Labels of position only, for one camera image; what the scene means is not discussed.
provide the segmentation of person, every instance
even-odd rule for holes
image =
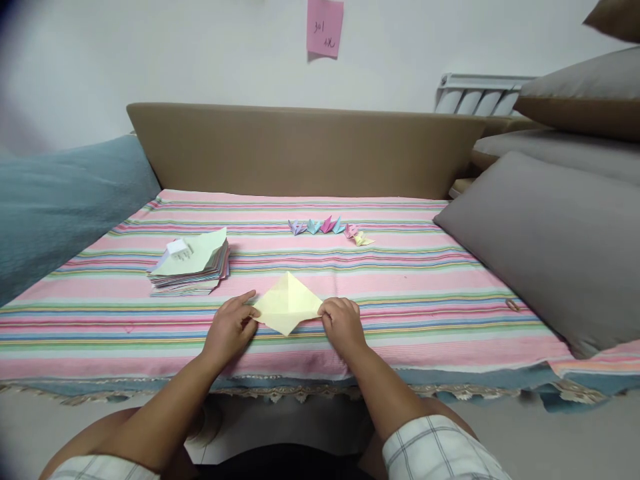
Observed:
[[[473,430],[436,399],[420,399],[365,341],[360,308],[345,298],[322,303],[318,316],[333,348],[355,376],[375,434],[354,462],[302,445],[270,445],[219,465],[194,466],[184,442],[215,378],[257,330],[246,302],[216,312],[202,352],[139,409],[111,414],[80,432],[45,467],[41,480],[196,478],[496,479],[508,475]]]

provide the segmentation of blue pillow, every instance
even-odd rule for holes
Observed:
[[[133,135],[0,161],[0,306],[160,192]]]

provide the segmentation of hand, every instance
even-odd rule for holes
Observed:
[[[320,305],[318,315],[322,316],[322,324],[333,348],[347,364],[369,348],[356,302],[345,298],[326,299]]]
[[[260,312],[245,305],[255,295],[255,290],[224,302],[213,317],[205,346],[200,354],[206,363],[224,368],[247,346],[258,328],[257,322],[249,317],[259,317]]]

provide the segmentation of lace trim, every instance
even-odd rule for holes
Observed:
[[[106,383],[100,381],[86,381],[80,383]],[[561,380],[553,384],[560,391],[560,398],[566,401],[574,401],[588,405],[594,405],[598,402],[606,400],[608,397],[597,390],[583,387],[569,380]],[[412,390],[421,397],[432,397],[438,392],[446,392],[455,396],[458,400],[470,400],[474,395],[480,395],[484,399],[496,399],[500,397],[518,397],[522,393],[520,389],[500,389],[482,387],[479,385],[410,385]],[[0,383],[0,393],[6,391],[26,391],[36,395],[46,395],[54,399],[61,399],[62,405],[80,405],[87,401],[108,401],[114,397],[124,397],[123,400],[132,398],[137,395],[154,395],[157,390],[138,390],[138,391],[107,391],[100,393],[90,393],[87,395],[78,395],[68,397],[65,395],[57,395],[46,390],[25,387],[13,383]],[[238,397],[265,397],[273,402],[277,402],[282,397],[294,397],[300,402],[304,402],[309,395],[319,395],[322,397],[333,398],[336,395],[347,395],[351,400],[361,398],[360,389],[358,387],[334,387],[332,385],[299,385],[296,387],[260,387],[260,388],[226,388],[216,389],[212,393],[224,395],[235,395]]]

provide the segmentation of bed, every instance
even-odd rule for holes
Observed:
[[[74,403],[156,391],[200,351],[224,300],[252,288],[260,295],[290,271],[320,298],[358,302],[367,342],[418,393],[468,399],[527,390],[593,404],[630,386],[629,374],[640,370],[638,345],[574,361],[506,285],[434,225],[444,206],[400,197],[164,190],[2,308],[3,385]],[[294,237],[287,224],[332,214],[360,225],[375,243],[358,248],[332,233]],[[228,279],[208,297],[149,296],[146,272],[167,242],[221,227],[231,248]],[[260,325],[213,389],[276,399],[356,395],[354,386],[316,320],[289,337]]]
[[[286,271],[322,299],[358,302],[368,344],[421,395],[476,401],[532,391],[550,410],[576,411],[640,385],[640,342],[575,360],[434,224],[481,133],[476,119],[154,104],[129,114],[164,190],[0,309],[0,389],[68,404],[158,391],[200,351],[224,300],[249,289],[260,296]],[[308,142],[292,143],[286,132]],[[247,146],[245,137],[258,141]],[[358,145],[367,154],[341,167]],[[437,153],[428,161],[426,145]],[[367,166],[374,172],[354,173]],[[294,237],[287,224],[329,215],[358,224],[375,243]],[[207,297],[149,296],[147,270],[169,241],[221,227],[229,278]],[[320,321],[289,337],[260,325],[213,390],[274,400],[358,396]]]

